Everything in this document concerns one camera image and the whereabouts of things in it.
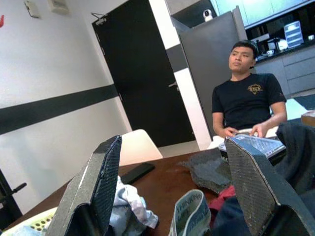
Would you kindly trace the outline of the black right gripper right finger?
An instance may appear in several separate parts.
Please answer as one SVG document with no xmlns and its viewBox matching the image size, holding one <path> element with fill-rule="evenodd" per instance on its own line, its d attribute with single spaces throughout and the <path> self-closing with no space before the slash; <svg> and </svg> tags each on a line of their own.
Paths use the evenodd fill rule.
<svg viewBox="0 0 315 236">
<path fill-rule="evenodd" d="M 236 196 L 253 236 L 313 236 L 315 219 L 292 186 L 250 144 L 225 140 Z"/>
</svg>

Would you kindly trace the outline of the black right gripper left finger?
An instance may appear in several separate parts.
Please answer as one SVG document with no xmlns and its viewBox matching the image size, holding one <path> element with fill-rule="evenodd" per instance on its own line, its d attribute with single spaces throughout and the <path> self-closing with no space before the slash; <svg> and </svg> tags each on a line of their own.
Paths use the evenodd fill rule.
<svg viewBox="0 0 315 236">
<path fill-rule="evenodd" d="M 115 198 L 122 137 L 114 136 L 93 151 L 69 182 L 53 216 L 48 236 L 104 236 Z"/>
</svg>

